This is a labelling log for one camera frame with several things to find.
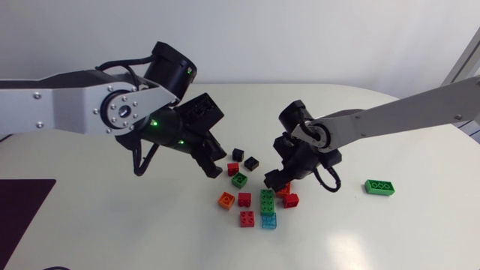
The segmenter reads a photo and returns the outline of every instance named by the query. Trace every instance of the table surface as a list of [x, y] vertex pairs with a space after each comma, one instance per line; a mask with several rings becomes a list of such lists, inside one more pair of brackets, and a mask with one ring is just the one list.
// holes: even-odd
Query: table surface
[[[255, 227], [241, 228], [227, 170], [207, 178], [186, 154], [160, 148], [143, 177], [112, 137], [45, 130], [0, 144], [0, 178], [57, 179], [6, 269], [479, 269], [480, 146], [451, 125], [362, 139], [340, 149], [337, 193], [313, 175], [292, 183], [300, 203], [276, 201], [277, 229], [261, 228], [263, 175], [281, 168], [279, 113], [301, 99], [313, 116], [367, 109], [393, 97], [341, 85], [192, 85], [225, 117], [212, 133], [229, 153], [254, 156], [246, 172]], [[327, 179], [326, 171], [320, 174]], [[365, 193], [366, 179], [393, 183]]]

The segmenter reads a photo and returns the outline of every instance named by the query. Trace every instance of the blue transparent lego brick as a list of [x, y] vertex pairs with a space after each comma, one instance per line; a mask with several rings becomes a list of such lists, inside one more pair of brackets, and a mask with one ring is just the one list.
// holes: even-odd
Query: blue transparent lego brick
[[262, 228], [273, 230], [277, 227], [277, 214], [262, 216]]

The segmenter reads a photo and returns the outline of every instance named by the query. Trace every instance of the robotic arm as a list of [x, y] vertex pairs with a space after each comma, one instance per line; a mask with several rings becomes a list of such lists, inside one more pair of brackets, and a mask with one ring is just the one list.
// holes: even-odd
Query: robotic arm
[[[341, 180], [333, 166], [341, 162], [341, 146], [362, 138], [465, 120], [480, 122], [479, 101], [480, 76], [372, 109], [344, 110], [316, 119], [297, 100], [280, 114], [286, 132], [274, 141], [283, 169], [265, 174], [265, 184], [277, 192], [293, 179], [313, 173], [327, 191], [336, 192]], [[335, 187], [320, 178], [320, 164], [335, 179]]]
[[[144, 77], [131, 65], [150, 64]], [[112, 76], [104, 71], [123, 67]], [[159, 145], [191, 154], [208, 177], [227, 155], [210, 133], [224, 117], [202, 94], [176, 106], [197, 75], [194, 63], [171, 46], [157, 42], [147, 58], [111, 61], [41, 80], [0, 80], [0, 134], [59, 129], [115, 136], [132, 151], [133, 171], [141, 176]], [[153, 144], [142, 163], [141, 140]]]

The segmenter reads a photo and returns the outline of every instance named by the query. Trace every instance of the white wall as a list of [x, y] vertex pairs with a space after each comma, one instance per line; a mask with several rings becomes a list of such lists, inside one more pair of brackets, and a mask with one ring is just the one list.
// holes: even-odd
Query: white wall
[[93, 68], [164, 41], [196, 64], [196, 83], [338, 83], [404, 97], [443, 81], [479, 14], [478, 0], [1, 0], [0, 77]]

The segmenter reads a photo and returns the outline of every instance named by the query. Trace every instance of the toy building block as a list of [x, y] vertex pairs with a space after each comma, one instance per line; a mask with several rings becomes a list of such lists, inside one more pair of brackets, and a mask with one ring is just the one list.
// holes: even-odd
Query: toy building block
[[273, 230], [277, 227], [277, 214], [262, 216], [262, 228]]
[[393, 184], [389, 181], [367, 180], [365, 190], [369, 194], [378, 194], [390, 196], [395, 192]]
[[238, 193], [238, 206], [250, 207], [252, 203], [252, 193]]
[[243, 188], [247, 184], [247, 176], [242, 175], [240, 172], [237, 172], [232, 178], [232, 184], [237, 188]]
[[235, 196], [228, 194], [227, 192], [223, 192], [220, 199], [218, 199], [218, 205], [226, 210], [230, 210], [232, 208], [233, 202], [235, 202]]
[[240, 227], [255, 227], [255, 214], [253, 211], [240, 212]]
[[291, 182], [286, 183], [285, 187], [277, 192], [277, 197], [283, 198], [286, 195], [290, 194], [290, 183]]
[[238, 163], [228, 163], [226, 167], [228, 169], [228, 176], [234, 176], [240, 170]]
[[295, 193], [288, 194], [283, 198], [284, 208], [296, 207], [298, 204], [299, 204], [299, 196], [297, 196], [297, 194]]
[[260, 191], [260, 201], [271, 200], [273, 201], [273, 190], [261, 190]]
[[243, 161], [243, 150], [233, 149], [232, 158], [234, 161], [242, 162]]
[[259, 162], [254, 157], [249, 157], [243, 164], [252, 172], [258, 167]]
[[273, 215], [275, 214], [273, 190], [261, 190], [260, 191], [260, 213], [261, 215]]
[[260, 214], [263, 215], [275, 215], [275, 204], [273, 200], [265, 200], [261, 202]]

